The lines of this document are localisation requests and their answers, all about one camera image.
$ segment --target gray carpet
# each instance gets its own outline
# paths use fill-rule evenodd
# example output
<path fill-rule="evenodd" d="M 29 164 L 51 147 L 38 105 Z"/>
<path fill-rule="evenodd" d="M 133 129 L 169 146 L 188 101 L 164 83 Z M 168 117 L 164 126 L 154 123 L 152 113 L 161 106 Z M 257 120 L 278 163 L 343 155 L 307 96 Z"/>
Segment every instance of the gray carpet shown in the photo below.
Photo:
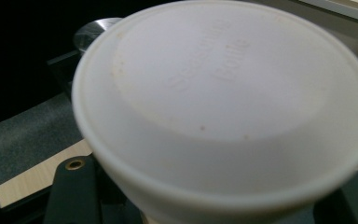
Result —
<path fill-rule="evenodd" d="M 0 122 L 0 184 L 81 139 L 63 93 Z"/>

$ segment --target white lid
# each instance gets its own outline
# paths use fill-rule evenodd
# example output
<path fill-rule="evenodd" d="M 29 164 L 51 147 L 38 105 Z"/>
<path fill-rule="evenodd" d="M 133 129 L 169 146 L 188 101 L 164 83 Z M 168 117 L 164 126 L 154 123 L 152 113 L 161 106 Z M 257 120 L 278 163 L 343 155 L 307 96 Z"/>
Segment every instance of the white lid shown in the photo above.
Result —
<path fill-rule="evenodd" d="M 268 7 L 191 1 L 132 15 L 88 49 L 73 95 L 108 173 L 179 200 L 304 201 L 358 166 L 358 60 Z"/>

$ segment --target dark wall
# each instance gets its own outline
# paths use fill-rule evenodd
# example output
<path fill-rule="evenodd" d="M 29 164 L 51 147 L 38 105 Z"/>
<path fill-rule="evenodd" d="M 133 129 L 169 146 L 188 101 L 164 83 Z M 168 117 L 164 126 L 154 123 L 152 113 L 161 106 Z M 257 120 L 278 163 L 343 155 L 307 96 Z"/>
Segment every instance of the dark wall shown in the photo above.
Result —
<path fill-rule="evenodd" d="M 0 1 L 0 121 L 61 92 L 46 61 L 75 49 L 84 24 L 172 1 Z"/>

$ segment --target shiny silver object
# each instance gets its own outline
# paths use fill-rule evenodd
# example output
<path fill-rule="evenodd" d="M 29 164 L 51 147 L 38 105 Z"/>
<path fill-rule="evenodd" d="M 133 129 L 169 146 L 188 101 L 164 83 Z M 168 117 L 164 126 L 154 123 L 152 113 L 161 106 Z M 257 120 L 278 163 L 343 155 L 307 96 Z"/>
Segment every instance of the shiny silver object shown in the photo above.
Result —
<path fill-rule="evenodd" d="M 74 35 L 75 47 L 83 55 L 91 43 L 104 31 L 121 21 L 121 18 L 106 18 L 92 21 L 81 27 Z"/>

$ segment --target light wood surface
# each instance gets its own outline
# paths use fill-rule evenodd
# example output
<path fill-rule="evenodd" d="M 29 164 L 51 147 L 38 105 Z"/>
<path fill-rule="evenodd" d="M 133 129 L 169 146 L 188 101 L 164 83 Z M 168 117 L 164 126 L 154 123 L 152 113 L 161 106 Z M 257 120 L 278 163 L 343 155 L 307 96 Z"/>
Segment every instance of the light wood surface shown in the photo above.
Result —
<path fill-rule="evenodd" d="M 61 162 L 75 156 L 88 156 L 90 153 L 91 150 L 87 142 L 81 140 L 24 173 L 13 177 L 0 185 L 0 206 L 5 207 L 50 186 L 56 168 Z"/>

